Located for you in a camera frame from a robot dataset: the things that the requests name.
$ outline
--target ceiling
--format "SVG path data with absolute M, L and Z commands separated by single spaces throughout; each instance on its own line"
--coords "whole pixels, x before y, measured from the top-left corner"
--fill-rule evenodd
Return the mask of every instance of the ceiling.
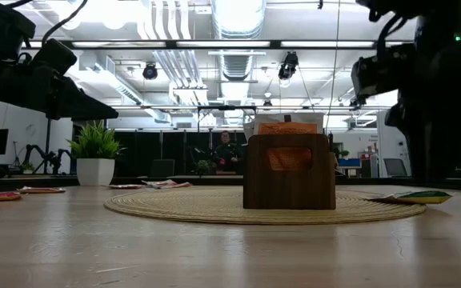
M 369 10 L 356 5 L 354 1 L 325 1 L 322 10 L 317 10 L 318 2 L 267 0 L 266 15 L 263 23 L 262 39 L 310 39 L 325 41 L 374 41 L 383 24 L 389 17 L 383 17 L 377 23 L 368 21 Z M 164 27 L 168 25 L 167 3 L 165 2 Z M 58 5 L 70 5 L 63 0 L 33 2 L 19 8 L 20 12 L 37 24 L 36 39 L 40 39 L 51 26 L 58 22 L 58 10 L 51 9 Z M 60 29 L 53 37 L 66 40 L 139 40 L 137 21 L 142 17 L 139 0 L 116 1 L 111 9 L 104 5 L 89 4 L 85 14 L 91 14 L 89 20 L 81 22 L 74 30 Z M 190 0 L 189 28 L 193 39 L 212 39 L 212 15 L 209 0 Z M 106 28 L 98 19 L 121 17 L 128 21 L 122 29 Z M 415 32 L 415 21 L 409 21 L 401 30 L 390 36 L 390 40 L 410 41 Z M 216 57 L 208 55 L 209 50 L 196 50 L 195 56 L 204 85 L 207 86 L 209 101 L 225 103 L 220 89 L 220 73 Z M 169 78 L 158 66 L 158 77 L 145 80 L 142 76 L 146 62 L 155 62 L 152 50 L 96 50 L 76 51 L 80 58 L 90 56 L 102 64 L 106 57 L 115 61 L 116 73 L 128 86 L 140 93 L 151 104 L 173 104 L 169 93 Z M 264 94 L 271 93 L 274 105 L 321 105 L 347 106 L 347 99 L 353 96 L 350 71 L 359 57 L 369 57 L 373 50 L 299 50 L 299 68 L 293 75 L 288 87 L 280 87 L 277 77 L 279 63 L 283 60 L 285 50 L 264 50 L 266 55 L 256 56 L 248 97 L 241 101 L 243 105 L 262 105 Z M 105 79 L 88 77 L 90 71 L 81 66 L 70 74 L 90 95 L 109 105 L 126 104 L 124 99 Z M 368 105 L 390 106 L 395 98 L 371 98 Z

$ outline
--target white pot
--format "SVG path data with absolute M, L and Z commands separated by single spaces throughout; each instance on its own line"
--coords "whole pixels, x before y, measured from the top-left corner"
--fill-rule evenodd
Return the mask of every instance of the white pot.
M 115 168 L 114 159 L 78 159 L 78 181 L 81 186 L 110 185 Z

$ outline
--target black partition wall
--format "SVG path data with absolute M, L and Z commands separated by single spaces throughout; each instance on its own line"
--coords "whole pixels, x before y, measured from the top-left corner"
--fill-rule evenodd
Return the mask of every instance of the black partition wall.
M 221 133 L 221 131 L 212 133 L 213 149 L 220 144 Z M 239 145 L 247 142 L 243 132 L 235 134 L 234 131 L 229 131 L 229 133 L 233 142 Z M 150 173 L 152 161 L 161 158 L 175 160 L 175 174 L 193 174 L 194 160 L 203 158 L 203 154 L 197 154 L 194 148 L 207 154 L 210 152 L 209 132 L 186 132 L 185 134 L 182 130 L 163 133 L 139 130 L 117 131 L 115 138 L 126 148 L 115 163 L 115 173 L 119 177 L 147 176 Z

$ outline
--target wooden table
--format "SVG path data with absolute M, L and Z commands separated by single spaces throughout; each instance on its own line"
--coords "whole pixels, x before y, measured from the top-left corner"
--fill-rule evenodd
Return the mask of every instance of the wooden table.
M 0 202 L 0 287 L 461 287 L 461 192 L 413 218 L 329 226 L 167 222 L 102 206 L 121 193 Z

